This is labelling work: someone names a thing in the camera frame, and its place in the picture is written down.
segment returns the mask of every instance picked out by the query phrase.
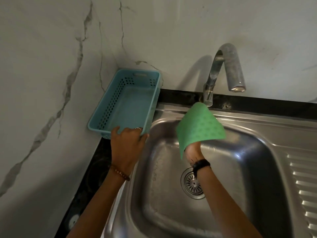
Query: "basket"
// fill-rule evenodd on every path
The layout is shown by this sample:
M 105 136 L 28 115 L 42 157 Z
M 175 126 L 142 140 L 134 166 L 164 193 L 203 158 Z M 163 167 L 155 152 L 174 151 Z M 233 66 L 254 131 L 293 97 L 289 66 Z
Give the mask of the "basket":
M 121 69 L 91 117 L 88 128 L 110 139 L 111 130 L 120 126 L 142 127 L 149 132 L 159 98 L 161 76 L 157 71 Z

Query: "stainless steel sink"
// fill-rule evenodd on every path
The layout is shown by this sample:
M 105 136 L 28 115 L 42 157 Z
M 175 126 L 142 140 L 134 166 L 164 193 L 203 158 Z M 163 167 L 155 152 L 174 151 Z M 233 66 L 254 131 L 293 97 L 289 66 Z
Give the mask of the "stainless steel sink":
M 159 104 L 150 137 L 122 187 L 105 237 L 222 237 L 204 194 L 180 159 L 175 128 L 188 108 Z M 317 236 L 317 123 L 212 111 L 225 140 L 202 152 L 264 237 Z

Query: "granite countertop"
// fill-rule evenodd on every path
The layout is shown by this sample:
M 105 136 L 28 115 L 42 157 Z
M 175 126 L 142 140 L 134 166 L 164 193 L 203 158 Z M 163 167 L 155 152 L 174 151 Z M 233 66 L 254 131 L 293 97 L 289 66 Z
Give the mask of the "granite countertop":
M 158 102 L 173 103 L 190 107 L 194 103 L 199 102 L 201 96 L 202 93 L 199 92 L 161 89 Z M 211 110 L 317 120 L 317 104 L 315 103 L 219 94 L 214 94 L 213 102 Z M 104 181 L 109 171 L 110 164 L 110 140 L 101 138 L 77 193 L 66 211 L 55 237 L 60 238 L 67 236 L 68 232 L 79 218 L 79 215 L 84 211 L 87 204 Z

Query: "green sponge cloth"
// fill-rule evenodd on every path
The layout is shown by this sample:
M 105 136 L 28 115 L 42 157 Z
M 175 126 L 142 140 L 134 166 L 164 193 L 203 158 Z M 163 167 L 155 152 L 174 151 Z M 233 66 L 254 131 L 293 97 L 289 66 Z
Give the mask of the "green sponge cloth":
M 203 140 L 226 138 L 222 124 L 212 115 L 205 104 L 199 102 L 195 103 L 184 115 L 176 128 L 176 133 L 181 159 L 189 144 Z

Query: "hand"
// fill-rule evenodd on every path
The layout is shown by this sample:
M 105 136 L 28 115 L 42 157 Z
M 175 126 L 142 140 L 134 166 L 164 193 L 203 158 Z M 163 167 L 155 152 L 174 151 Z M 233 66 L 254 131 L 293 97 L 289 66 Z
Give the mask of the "hand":
M 195 142 L 188 145 L 185 149 L 187 161 L 193 166 L 198 160 L 204 159 L 200 149 L 200 142 Z
M 118 134 L 119 126 L 111 131 L 111 164 L 126 175 L 130 175 L 144 148 L 148 134 L 140 137 L 142 128 L 125 128 Z

